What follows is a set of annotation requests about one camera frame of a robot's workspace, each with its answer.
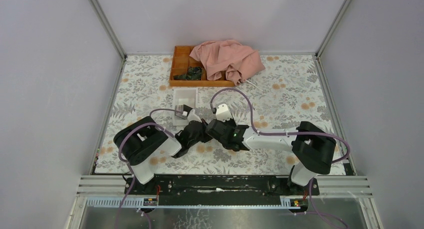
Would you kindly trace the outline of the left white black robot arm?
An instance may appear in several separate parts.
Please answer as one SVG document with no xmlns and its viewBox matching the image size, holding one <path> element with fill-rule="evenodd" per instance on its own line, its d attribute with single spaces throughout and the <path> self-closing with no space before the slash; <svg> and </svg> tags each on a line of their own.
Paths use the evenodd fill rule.
<svg viewBox="0 0 424 229">
<path fill-rule="evenodd" d="M 207 125 L 204 120 L 192 120 L 183 130 L 172 135 L 151 116 L 146 116 L 119 131 L 113 142 L 118 147 L 119 158 L 124 160 L 131 174 L 137 179 L 136 188 L 142 194 L 148 195 L 155 189 L 155 173 L 149 162 L 152 155 L 164 152 L 173 158 L 184 156 L 195 144 L 212 140 L 206 133 Z"/>
</svg>

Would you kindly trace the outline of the wooden compartment tray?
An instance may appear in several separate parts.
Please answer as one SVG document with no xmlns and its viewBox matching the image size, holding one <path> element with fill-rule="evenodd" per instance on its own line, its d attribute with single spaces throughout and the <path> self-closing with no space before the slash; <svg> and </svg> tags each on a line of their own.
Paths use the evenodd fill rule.
<svg viewBox="0 0 424 229">
<path fill-rule="evenodd" d="M 235 84 L 227 80 L 224 71 L 218 80 L 207 80 L 206 70 L 200 61 L 190 57 L 194 45 L 176 45 L 173 52 L 173 61 L 169 73 L 169 85 L 171 87 L 234 87 Z M 174 77 L 187 74 L 189 68 L 200 67 L 202 69 L 201 80 L 176 80 Z"/>
</svg>

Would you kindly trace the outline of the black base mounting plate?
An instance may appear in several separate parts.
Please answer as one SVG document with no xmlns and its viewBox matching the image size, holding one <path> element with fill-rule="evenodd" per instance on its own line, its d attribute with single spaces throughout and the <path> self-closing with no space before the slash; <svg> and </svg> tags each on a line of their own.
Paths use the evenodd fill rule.
<svg viewBox="0 0 424 229">
<path fill-rule="evenodd" d="M 292 184 L 287 176 L 275 175 L 177 175 L 157 174 L 146 184 L 131 177 L 125 178 L 125 192 L 130 195 L 152 195 L 166 200 L 182 198 L 199 202 L 234 199 L 245 202 L 254 199 L 293 197 L 304 199 L 318 196 L 320 190 L 316 179 L 312 187 Z"/>
</svg>

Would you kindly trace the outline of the dark green crumpled item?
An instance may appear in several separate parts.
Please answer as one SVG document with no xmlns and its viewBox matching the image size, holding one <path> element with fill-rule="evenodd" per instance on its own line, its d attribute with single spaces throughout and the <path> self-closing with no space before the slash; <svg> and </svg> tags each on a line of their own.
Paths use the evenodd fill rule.
<svg viewBox="0 0 424 229">
<path fill-rule="evenodd" d="M 200 81 L 202 79 L 203 75 L 203 68 L 196 66 L 196 67 L 189 67 L 187 69 L 187 72 L 184 74 L 178 74 L 174 75 L 173 79 L 177 81 Z"/>
</svg>

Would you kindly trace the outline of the pink cloth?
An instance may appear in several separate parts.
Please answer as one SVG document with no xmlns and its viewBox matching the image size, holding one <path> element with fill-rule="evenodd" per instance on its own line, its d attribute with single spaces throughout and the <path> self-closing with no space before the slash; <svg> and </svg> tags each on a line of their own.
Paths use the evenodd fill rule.
<svg viewBox="0 0 424 229">
<path fill-rule="evenodd" d="M 205 41 L 189 56 L 202 64 L 208 81 L 225 77 L 236 86 L 266 69 L 258 50 L 234 39 Z"/>
</svg>

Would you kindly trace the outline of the white plastic card box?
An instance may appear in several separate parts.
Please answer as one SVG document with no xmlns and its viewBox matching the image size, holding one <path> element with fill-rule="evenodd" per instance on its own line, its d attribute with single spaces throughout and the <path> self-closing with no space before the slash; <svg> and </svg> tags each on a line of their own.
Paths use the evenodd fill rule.
<svg viewBox="0 0 424 229">
<path fill-rule="evenodd" d="M 182 87 L 173 89 L 172 124 L 176 127 L 183 127 L 189 123 L 188 107 L 195 109 L 198 103 L 198 89 L 195 87 Z"/>
</svg>

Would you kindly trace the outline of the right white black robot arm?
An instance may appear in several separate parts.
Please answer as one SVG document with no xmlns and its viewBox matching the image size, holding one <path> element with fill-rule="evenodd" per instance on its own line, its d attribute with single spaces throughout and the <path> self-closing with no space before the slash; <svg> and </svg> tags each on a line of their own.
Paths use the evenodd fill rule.
<svg viewBox="0 0 424 229">
<path fill-rule="evenodd" d="M 299 160 L 293 166 L 287 180 L 287 190 L 293 195 L 301 194 L 307 184 L 317 175 L 331 171 L 335 139 L 308 121 L 302 121 L 294 131 L 255 131 L 248 125 L 230 125 L 217 119 L 205 128 L 207 135 L 231 151 L 271 149 L 292 152 Z"/>
</svg>

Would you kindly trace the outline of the floral patterned table mat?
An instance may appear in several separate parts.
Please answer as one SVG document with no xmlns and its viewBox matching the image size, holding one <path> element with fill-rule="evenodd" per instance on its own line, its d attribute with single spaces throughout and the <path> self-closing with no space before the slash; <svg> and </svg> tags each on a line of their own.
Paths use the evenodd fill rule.
<svg viewBox="0 0 424 229">
<path fill-rule="evenodd" d="M 217 87 L 197 91 L 198 114 L 210 121 L 209 106 L 226 103 L 238 124 L 258 130 L 286 129 L 309 121 L 326 133 L 334 128 L 311 55 L 262 55 L 265 70 L 250 78 L 238 91 L 220 92 Z M 124 174 L 127 166 L 118 157 L 114 136 L 146 116 L 167 130 L 173 125 L 174 87 L 169 75 L 174 58 L 170 55 L 130 55 L 126 60 L 111 115 L 99 148 L 94 172 Z M 215 140 L 197 143 L 180 158 L 155 152 L 148 165 L 157 174 L 286 175 L 299 159 L 283 150 L 258 149 L 234 152 Z"/>
</svg>

